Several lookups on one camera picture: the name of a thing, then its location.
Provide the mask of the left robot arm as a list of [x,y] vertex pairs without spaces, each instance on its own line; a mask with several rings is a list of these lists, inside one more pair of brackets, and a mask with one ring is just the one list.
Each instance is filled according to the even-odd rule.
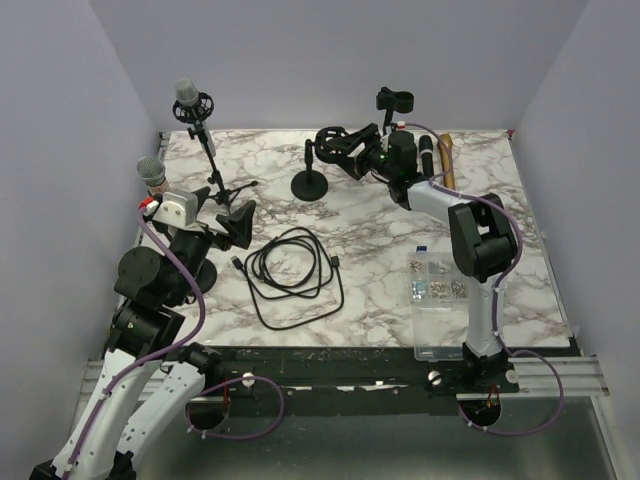
[[121,258],[115,291],[124,299],[105,346],[102,369],[87,405],[61,451],[34,467],[33,479],[133,479],[143,456],[196,394],[209,395],[224,377],[217,353],[178,335],[177,307],[190,300],[206,317],[204,295],[217,270],[210,249],[246,249],[256,203],[249,200],[216,220],[198,218],[209,197],[168,190],[141,203],[137,219],[153,242]]

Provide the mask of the black clip microphone stand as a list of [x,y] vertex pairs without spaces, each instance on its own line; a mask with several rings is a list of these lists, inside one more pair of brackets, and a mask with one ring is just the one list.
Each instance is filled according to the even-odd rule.
[[393,91],[388,87],[382,87],[376,95],[376,109],[384,111],[385,116],[382,131],[387,133],[392,124],[395,113],[408,114],[414,109],[414,95],[409,91]]

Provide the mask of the black microphone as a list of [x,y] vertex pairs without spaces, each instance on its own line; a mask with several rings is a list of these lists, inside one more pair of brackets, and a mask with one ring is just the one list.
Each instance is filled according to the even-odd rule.
[[434,145],[430,135],[422,135],[418,141],[418,157],[422,166],[422,173],[430,179],[435,175],[434,172]]

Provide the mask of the black round base stand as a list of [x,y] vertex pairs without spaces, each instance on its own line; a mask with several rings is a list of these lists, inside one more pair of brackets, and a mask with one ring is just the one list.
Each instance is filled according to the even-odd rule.
[[[169,240],[169,250],[189,270],[201,292],[207,293],[217,281],[217,269],[207,259],[211,242],[201,232],[178,230],[155,221],[152,225]],[[189,303],[188,297],[195,297],[189,283],[169,260],[165,269],[168,269],[165,279],[170,287],[167,303],[172,306]]]

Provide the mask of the gold microphone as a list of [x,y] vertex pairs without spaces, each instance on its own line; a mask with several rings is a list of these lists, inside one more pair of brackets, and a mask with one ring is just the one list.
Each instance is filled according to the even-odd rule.
[[448,133],[440,134],[437,146],[440,155],[441,170],[443,173],[443,185],[448,189],[455,190],[456,184],[452,162],[453,142],[451,136]]

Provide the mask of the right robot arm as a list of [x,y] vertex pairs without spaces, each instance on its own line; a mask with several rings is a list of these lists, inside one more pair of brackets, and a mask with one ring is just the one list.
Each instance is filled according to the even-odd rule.
[[399,125],[387,135],[376,124],[352,134],[333,126],[320,130],[315,141],[319,160],[339,166],[355,180],[376,175],[394,203],[448,225],[453,260],[468,278],[470,301],[460,379],[471,391],[485,390],[496,380],[495,367],[507,361],[500,340],[500,284],[521,255],[499,196],[467,195],[440,184],[434,148],[446,154],[450,149],[434,133],[416,139]]

